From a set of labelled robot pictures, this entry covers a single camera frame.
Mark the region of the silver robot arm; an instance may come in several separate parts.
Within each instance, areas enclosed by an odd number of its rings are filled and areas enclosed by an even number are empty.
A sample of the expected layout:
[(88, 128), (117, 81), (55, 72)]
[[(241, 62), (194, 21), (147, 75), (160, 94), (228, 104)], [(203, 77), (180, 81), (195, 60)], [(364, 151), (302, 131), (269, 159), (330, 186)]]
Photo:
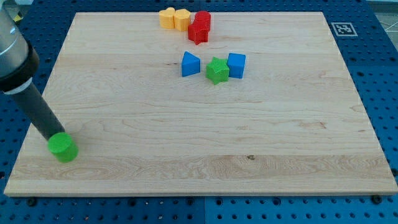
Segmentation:
[(39, 56), (15, 22), (1, 7), (1, 91), (8, 92), (32, 80)]

